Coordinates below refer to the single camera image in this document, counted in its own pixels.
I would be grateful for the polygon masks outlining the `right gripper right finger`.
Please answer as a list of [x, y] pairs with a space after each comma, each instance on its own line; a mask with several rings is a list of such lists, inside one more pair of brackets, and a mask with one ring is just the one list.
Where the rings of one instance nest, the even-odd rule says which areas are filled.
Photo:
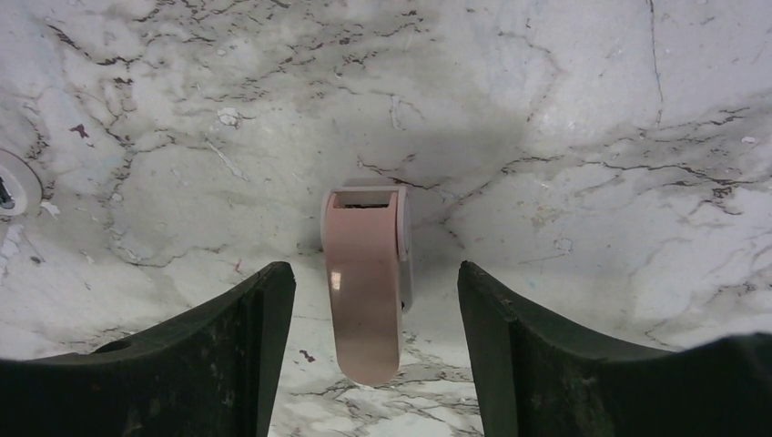
[[457, 280], [487, 436], [768, 436], [771, 338], [664, 351], [588, 329], [474, 263]]

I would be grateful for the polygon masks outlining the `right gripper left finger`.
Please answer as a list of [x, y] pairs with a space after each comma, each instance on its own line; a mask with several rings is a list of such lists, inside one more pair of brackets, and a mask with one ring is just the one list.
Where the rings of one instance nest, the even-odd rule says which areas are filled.
[[275, 261], [88, 354], [1, 362], [4, 436], [265, 436], [296, 280]]

